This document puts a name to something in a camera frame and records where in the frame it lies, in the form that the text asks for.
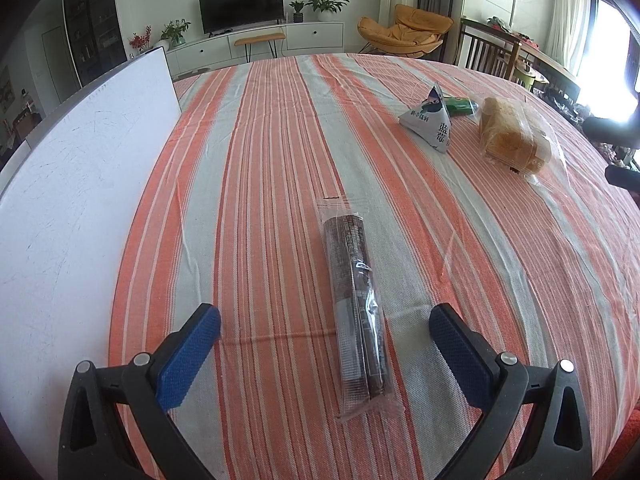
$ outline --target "striped tablecloth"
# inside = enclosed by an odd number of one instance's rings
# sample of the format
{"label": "striped tablecloth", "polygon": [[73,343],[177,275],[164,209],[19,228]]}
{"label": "striped tablecloth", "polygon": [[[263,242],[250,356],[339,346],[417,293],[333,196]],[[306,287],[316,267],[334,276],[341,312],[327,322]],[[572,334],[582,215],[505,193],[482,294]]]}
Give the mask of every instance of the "striped tablecloth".
{"label": "striped tablecloth", "polygon": [[[467,118],[452,120],[445,155],[405,130],[398,115],[436,80],[457,96],[533,103],[559,137],[570,187],[533,186],[488,163]],[[578,131],[519,86],[421,60],[286,57],[177,90],[184,112],[130,229],[109,359],[153,351],[200,302],[219,306],[222,339],[172,413],[217,478],[434,478],[478,416],[430,340],[426,320],[442,301],[497,351],[535,365],[574,361],[594,467],[603,462],[640,394],[640,214],[607,185]],[[342,194],[369,204],[404,405],[401,416],[346,424],[335,419],[335,327],[314,207]]]}

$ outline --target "dark display cabinet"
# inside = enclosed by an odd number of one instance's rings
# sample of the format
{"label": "dark display cabinet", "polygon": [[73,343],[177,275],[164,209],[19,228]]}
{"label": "dark display cabinet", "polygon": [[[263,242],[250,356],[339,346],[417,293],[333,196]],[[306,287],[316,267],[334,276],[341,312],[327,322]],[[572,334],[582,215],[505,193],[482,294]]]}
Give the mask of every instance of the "dark display cabinet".
{"label": "dark display cabinet", "polygon": [[115,0],[63,0],[66,33],[82,86],[127,60]]}

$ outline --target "white pyramid-shaped pouch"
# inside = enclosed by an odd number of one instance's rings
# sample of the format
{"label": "white pyramid-shaped pouch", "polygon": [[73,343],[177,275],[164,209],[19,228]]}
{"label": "white pyramid-shaped pouch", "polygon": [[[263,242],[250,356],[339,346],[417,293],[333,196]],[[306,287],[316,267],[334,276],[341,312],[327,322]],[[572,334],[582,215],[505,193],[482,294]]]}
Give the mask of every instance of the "white pyramid-shaped pouch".
{"label": "white pyramid-shaped pouch", "polygon": [[417,107],[406,111],[398,119],[402,126],[420,135],[439,152],[447,151],[451,119],[449,119],[438,83],[429,92],[429,97]]}

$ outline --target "leather chair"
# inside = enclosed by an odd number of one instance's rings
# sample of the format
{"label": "leather chair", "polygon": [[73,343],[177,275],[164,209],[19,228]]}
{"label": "leather chair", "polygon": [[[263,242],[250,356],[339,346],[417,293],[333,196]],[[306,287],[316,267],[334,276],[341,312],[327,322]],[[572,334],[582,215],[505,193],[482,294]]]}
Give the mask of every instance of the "leather chair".
{"label": "leather chair", "polygon": [[366,16],[358,22],[358,32],[374,48],[403,57],[422,57],[442,44],[442,35],[453,20],[434,12],[396,5],[396,23],[387,28]]}

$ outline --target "silver bolt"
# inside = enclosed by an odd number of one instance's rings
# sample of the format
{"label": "silver bolt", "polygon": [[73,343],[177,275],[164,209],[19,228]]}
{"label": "silver bolt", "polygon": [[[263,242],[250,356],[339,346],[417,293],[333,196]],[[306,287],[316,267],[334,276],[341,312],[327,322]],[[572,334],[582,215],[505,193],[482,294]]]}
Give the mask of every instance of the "silver bolt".
{"label": "silver bolt", "polygon": [[568,374],[570,374],[575,370],[574,364],[571,361],[569,361],[569,359],[562,359],[560,361],[560,367],[562,368],[562,370],[564,370]]}
{"label": "silver bolt", "polygon": [[135,364],[136,366],[144,366],[144,365],[148,364],[149,361],[151,361],[151,356],[146,352],[142,352],[140,354],[137,354],[133,358],[133,364]]}
{"label": "silver bolt", "polygon": [[502,361],[506,365],[513,366],[518,362],[518,358],[511,352],[502,352],[500,354],[500,361]]}
{"label": "silver bolt", "polygon": [[89,371],[89,368],[91,368],[91,363],[89,361],[80,361],[76,370],[79,374],[85,374]]}

